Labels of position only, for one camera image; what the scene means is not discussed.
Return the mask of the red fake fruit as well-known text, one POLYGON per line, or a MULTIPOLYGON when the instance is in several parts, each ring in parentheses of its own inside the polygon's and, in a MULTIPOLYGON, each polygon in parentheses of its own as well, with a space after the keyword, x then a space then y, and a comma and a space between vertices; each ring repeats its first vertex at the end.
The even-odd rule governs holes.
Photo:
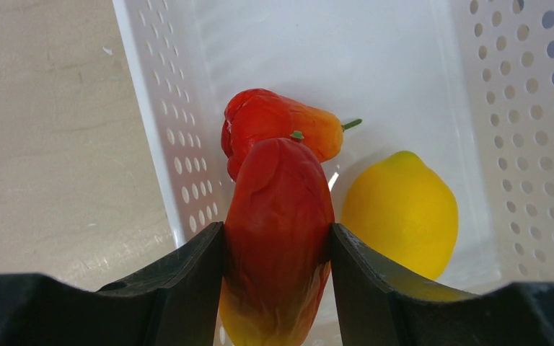
POLYGON ((301 345, 330 274, 335 215, 315 154, 299 130, 257 142, 224 223, 219 313, 235 345, 301 345))

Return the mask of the yellow fake lemon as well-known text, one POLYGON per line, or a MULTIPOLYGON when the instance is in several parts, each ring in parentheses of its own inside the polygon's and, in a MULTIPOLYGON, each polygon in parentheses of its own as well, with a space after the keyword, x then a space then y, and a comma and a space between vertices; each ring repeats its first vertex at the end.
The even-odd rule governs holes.
POLYGON ((435 280, 454 252, 459 211, 434 170, 412 151, 398 151, 354 180, 340 223, 376 252, 435 280))

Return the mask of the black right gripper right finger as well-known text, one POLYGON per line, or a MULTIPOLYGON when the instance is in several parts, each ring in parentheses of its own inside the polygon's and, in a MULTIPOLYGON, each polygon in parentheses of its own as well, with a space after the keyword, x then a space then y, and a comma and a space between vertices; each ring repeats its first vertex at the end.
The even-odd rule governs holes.
POLYGON ((375 252, 339 223, 330 254, 344 345, 554 345, 554 283, 458 290, 375 252))

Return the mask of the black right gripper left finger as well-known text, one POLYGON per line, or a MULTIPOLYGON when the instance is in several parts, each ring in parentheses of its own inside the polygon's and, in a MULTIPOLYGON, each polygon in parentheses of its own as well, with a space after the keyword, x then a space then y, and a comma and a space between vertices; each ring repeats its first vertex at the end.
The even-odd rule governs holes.
POLYGON ((96 291, 0 274, 0 345, 212 345, 223 225, 96 291))

